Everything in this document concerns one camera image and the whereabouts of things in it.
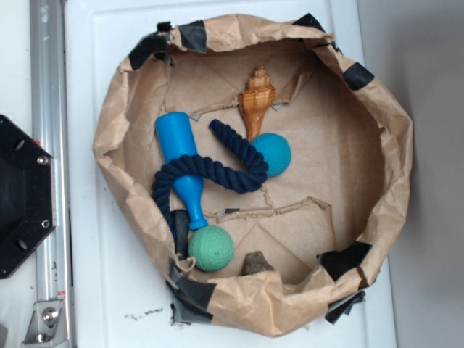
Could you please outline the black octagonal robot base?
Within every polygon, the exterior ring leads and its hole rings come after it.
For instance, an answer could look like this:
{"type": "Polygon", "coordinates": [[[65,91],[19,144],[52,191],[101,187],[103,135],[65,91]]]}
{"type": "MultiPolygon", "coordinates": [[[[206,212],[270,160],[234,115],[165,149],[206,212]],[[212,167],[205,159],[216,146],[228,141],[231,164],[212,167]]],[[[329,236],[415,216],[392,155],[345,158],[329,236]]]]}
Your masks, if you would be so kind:
{"type": "Polygon", "coordinates": [[[53,157],[1,116],[1,279],[54,229],[52,165],[53,157]]]}

